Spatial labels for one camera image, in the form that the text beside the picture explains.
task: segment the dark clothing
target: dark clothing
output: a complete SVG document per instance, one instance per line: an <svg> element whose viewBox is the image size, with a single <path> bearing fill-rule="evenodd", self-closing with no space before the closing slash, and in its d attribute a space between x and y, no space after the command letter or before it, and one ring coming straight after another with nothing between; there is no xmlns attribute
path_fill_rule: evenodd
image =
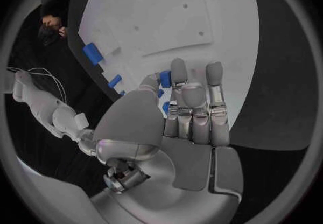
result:
<svg viewBox="0 0 323 224"><path fill-rule="evenodd" d="M67 27L68 6L69 0L48 0L41 6L40 17L52 15L61 18L62 26Z"/></svg>

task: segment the white wire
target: white wire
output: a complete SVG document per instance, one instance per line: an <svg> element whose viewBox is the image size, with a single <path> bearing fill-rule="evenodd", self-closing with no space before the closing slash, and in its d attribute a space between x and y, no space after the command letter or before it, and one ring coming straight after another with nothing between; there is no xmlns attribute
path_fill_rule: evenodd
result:
<svg viewBox="0 0 323 224"><path fill-rule="evenodd" d="M45 73L33 73L33 72L30 72L30 74L33 74L33 75L41 75L41 76L49 76L49 77L52 77L53 80L55 81L56 83L56 86L58 87L58 90L59 90L59 93L61 95L61 98L62 100L64 101L64 103L67 103L67 99L66 99L66 93L65 93L65 90L64 90L64 87L62 85L62 83L47 69L45 68L41 68L41 67L37 67L37 68L32 68L32 69L28 69L28 70L24 70L24 69L20 69L20 68L16 68L16 67L7 67L8 70L11 70L11 71L26 71L26 72L30 72L30 71L33 71L35 69L42 69L44 71L46 71L48 74L45 74Z"/></svg>
<svg viewBox="0 0 323 224"><path fill-rule="evenodd" d="M45 68L42 68L42 67L32 68L32 69L27 70L27 72L34 71L34 70L36 70L36 69L42 69L43 71L47 72L51 77L54 77L54 75L53 75L49 70L47 70L47 69L45 69ZM57 81L57 79L56 79L56 78L53 78L53 80L55 81L55 84L56 84L56 86L58 87L58 91L59 91L59 93L60 93L60 96L61 96L61 98L62 98L62 100L63 100L63 95L62 95L62 91L61 91L61 89L63 90L63 93L64 93L64 95L65 95L64 87L63 87L63 85L61 84L61 82Z"/></svg>

